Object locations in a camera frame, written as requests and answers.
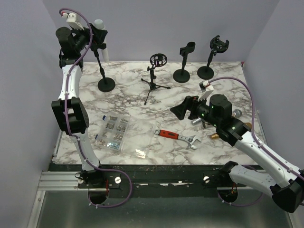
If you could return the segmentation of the black clip stand round base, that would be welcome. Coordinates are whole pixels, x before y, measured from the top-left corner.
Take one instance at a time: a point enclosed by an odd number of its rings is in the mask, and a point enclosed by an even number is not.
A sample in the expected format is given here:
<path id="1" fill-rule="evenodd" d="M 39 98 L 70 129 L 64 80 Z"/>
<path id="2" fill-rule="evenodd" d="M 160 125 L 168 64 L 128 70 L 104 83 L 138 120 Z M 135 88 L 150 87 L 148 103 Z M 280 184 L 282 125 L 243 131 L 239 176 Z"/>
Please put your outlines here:
<path id="1" fill-rule="evenodd" d="M 99 71 L 102 76 L 102 78 L 98 82 L 97 87 L 101 92 L 105 93 L 105 92 L 110 92 L 115 88 L 115 81 L 112 78 L 105 76 L 105 71 L 101 65 L 101 61 L 100 61 L 99 53 L 98 53 L 98 49 L 100 49 L 101 47 L 102 47 L 102 45 L 92 44 L 91 50 L 93 51 L 94 56 L 97 59 L 97 62 L 99 65 Z"/>

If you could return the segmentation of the glitter rhinestone microphone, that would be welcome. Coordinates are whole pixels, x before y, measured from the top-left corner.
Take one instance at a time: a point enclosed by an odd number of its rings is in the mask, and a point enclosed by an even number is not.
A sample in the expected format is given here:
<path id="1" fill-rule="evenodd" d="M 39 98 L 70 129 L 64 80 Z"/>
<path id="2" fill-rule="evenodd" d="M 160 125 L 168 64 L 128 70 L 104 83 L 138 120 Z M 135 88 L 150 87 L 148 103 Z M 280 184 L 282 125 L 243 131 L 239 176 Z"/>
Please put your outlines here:
<path id="1" fill-rule="evenodd" d="M 240 109 L 235 109 L 232 111 L 232 117 L 239 118 L 241 116 L 242 116 L 242 111 Z M 202 122 L 203 128 L 206 128 L 206 125 L 209 125 L 209 123 Z"/>

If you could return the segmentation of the white microphone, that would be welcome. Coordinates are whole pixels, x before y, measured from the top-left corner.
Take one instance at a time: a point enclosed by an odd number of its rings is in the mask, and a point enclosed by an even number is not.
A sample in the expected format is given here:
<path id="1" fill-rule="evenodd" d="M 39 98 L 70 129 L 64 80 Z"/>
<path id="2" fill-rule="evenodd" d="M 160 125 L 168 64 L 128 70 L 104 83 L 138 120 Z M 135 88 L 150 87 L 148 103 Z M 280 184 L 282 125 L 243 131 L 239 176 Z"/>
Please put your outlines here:
<path id="1" fill-rule="evenodd" d="M 99 43 L 101 45 L 103 45 L 103 49 L 102 49 L 102 56 L 104 59 L 104 62 L 109 62 L 109 54 L 108 54 L 108 50 L 107 50 L 107 42 L 106 42 L 106 35 L 107 35 L 107 31 L 105 29 L 105 25 L 104 22 L 101 19 L 96 19 L 94 21 L 94 27 L 99 31 Z"/>

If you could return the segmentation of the black shock mount round stand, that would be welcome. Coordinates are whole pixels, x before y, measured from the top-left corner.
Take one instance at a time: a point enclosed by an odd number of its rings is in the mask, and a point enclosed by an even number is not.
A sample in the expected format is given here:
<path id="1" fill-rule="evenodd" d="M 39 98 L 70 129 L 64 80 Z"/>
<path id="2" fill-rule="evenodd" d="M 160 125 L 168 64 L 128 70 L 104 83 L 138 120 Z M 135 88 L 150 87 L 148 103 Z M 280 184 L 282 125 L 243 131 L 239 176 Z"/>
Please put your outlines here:
<path id="1" fill-rule="evenodd" d="M 214 71 L 210 67 L 210 64 L 216 54 L 221 54 L 227 51 L 229 47 L 229 40 L 226 39 L 226 41 L 223 42 L 222 40 L 220 40 L 220 35 L 217 35 L 211 39 L 209 47 L 211 49 L 211 52 L 207 60 L 207 65 L 201 66 L 197 71 L 198 77 L 204 80 L 210 80 L 214 77 Z"/>

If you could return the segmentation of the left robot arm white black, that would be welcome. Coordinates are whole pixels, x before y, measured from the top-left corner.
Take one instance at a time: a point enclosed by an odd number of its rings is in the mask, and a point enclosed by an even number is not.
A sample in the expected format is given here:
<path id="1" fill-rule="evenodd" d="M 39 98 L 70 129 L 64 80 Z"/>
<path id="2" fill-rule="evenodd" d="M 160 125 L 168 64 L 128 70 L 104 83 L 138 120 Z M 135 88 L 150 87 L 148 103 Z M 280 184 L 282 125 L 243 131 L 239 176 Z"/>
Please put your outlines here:
<path id="1" fill-rule="evenodd" d="M 58 99 L 51 103 L 60 130 L 69 136 L 77 149 L 82 172 L 92 172 L 89 182 L 96 188 L 104 185 L 105 175 L 95 171 L 100 167 L 100 161 L 88 136 L 89 118 L 79 98 L 79 83 L 84 67 L 81 55 L 88 49 L 96 51 L 106 48 L 106 35 L 104 28 L 97 28 L 93 24 L 83 30 L 67 27 L 57 29 L 56 37 L 61 46 L 59 67 L 63 81 Z"/>

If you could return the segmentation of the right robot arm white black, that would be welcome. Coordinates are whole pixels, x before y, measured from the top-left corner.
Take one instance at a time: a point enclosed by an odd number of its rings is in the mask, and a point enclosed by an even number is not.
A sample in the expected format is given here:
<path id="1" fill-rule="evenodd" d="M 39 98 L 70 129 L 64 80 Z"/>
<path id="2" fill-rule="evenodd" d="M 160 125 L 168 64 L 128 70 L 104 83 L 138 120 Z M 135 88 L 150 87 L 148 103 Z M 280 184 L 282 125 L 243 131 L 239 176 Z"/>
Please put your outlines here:
<path id="1" fill-rule="evenodd" d="M 220 94 L 209 101 L 198 96 L 187 96 L 184 101 L 170 109 L 183 120 L 187 111 L 189 119 L 201 118 L 212 125 L 220 139 L 253 159 L 265 173 L 249 170 L 235 162 L 219 173 L 218 180 L 224 186 L 243 184 L 272 198 L 282 210 L 293 213 L 304 200 L 304 171 L 288 162 L 257 138 L 253 128 L 232 116 L 232 104 Z"/>

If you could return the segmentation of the silver condenser microphone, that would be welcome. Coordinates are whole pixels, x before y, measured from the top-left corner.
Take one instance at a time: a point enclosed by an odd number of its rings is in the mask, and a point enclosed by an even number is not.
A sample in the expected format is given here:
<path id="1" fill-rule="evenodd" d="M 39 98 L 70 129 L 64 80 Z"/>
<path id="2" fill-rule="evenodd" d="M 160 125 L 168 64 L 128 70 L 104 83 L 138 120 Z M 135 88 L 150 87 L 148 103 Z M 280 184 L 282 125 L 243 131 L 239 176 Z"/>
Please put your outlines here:
<path id="1" fill-rule="evenodd" d="M 197 119 L 194 119 L 194 120 L 191 121 L 192 125 L 197 125 L 197 124 L 200 124 L 200 123 L 202 123 L 202 120 L 200 118 L 197 118 Z"/>

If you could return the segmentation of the gold microphone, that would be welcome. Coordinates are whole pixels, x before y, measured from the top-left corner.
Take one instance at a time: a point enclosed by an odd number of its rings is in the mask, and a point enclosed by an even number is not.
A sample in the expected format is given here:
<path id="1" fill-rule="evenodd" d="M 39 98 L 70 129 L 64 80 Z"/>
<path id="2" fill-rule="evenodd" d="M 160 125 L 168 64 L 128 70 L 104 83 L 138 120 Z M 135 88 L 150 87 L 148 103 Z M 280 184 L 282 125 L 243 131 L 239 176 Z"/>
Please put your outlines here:
<path id="1" fill-rule="evenodd" d="M 251 123 L 245 123 L 250 129 L 251 129 L 251 127 L 252 127 L 252 124 Z M 218 139 L 219 138 L 219 135 L 217 134 L 217 133 L 214 133 L 214 134 L 211 134 L 210 136 L 209 136 L 209 138 L 210 139 L 212 139 L 212 140 L 215 140 L 215 139 Z"/>

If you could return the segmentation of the black tripod shock mount stand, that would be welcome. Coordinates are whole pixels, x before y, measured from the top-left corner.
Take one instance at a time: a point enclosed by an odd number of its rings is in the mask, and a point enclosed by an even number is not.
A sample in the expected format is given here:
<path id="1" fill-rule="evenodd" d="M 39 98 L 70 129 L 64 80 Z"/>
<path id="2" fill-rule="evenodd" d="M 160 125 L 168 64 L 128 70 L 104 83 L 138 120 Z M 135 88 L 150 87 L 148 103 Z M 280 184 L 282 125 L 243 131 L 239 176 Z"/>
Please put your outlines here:
<path id="1" fill-rule="evenodd" d="M 147 83 L 150 87 L 146 100 L 144 102 L 144 105 L 147 104 L 147 100 L 152 91 L 159 89 L 159 88 L 171 89 L 170 86 L 162 86 L 162 85 L 158 85 L 154 82 L 154 80 L 157 78 L 157 76 L 154 73 L 155 68 L 165 66 L 167 64 L 167 61 L 168 61 L 168 59 L 167 59 L 166 55 L 162 54 L 162 53 L 156 53 L 150 57 L 151 66 L 147 67 L 147 71 L 150 72 L 150 82 L 141 78 L 141 81 Z"/>

